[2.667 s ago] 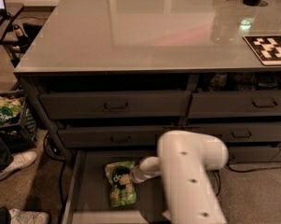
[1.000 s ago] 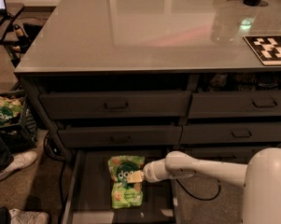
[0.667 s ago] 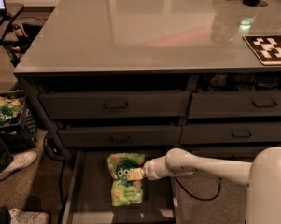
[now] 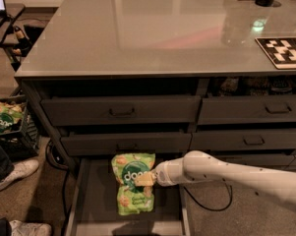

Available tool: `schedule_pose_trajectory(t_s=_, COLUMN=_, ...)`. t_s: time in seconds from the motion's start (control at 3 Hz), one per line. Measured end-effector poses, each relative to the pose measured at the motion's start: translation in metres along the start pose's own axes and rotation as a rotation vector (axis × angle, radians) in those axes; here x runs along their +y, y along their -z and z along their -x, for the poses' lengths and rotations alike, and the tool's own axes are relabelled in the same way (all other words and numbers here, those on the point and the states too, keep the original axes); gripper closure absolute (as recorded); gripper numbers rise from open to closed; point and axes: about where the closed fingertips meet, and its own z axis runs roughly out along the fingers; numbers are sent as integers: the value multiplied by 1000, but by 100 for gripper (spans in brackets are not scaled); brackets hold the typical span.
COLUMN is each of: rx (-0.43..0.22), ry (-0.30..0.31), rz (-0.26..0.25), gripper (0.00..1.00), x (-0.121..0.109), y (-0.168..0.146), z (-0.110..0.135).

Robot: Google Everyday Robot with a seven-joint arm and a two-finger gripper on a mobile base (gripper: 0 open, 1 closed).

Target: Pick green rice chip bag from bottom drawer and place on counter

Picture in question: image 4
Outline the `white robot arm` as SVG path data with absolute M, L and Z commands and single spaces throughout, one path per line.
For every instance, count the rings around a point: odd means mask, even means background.
M 163 161 L 135 178 L 136 186 L 163 187 L 221 181 L 247 187 L 296 213 L 296 172 L 242 165 L 192 150 L 183 157 Z

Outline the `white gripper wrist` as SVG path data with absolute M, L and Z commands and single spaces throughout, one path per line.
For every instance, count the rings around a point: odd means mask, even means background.
M 182 160 L 168 160 L 159 163 L 153 172 L 145 172 L 135 179 L 136 186 L 174 186 L 186 182 Z

